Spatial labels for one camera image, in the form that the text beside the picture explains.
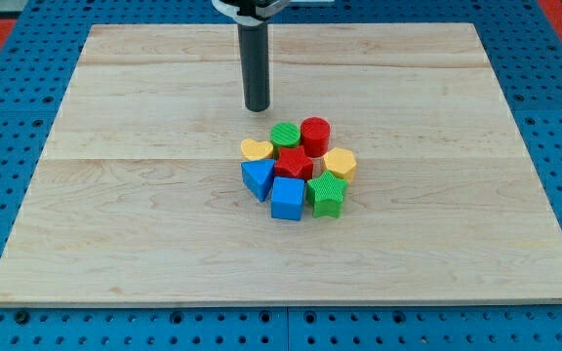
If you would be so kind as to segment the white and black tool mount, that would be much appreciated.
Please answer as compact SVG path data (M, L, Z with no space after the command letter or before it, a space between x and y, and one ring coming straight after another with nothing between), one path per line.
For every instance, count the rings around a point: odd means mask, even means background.
M260 25L290 4L290 0L212 0L221 14L241 25Z

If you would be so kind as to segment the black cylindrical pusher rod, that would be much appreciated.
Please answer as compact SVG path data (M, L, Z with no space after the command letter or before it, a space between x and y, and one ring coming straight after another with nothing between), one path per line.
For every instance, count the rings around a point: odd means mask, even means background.
M238 25L243 97L253 112L265 111L270 105L268 23Z

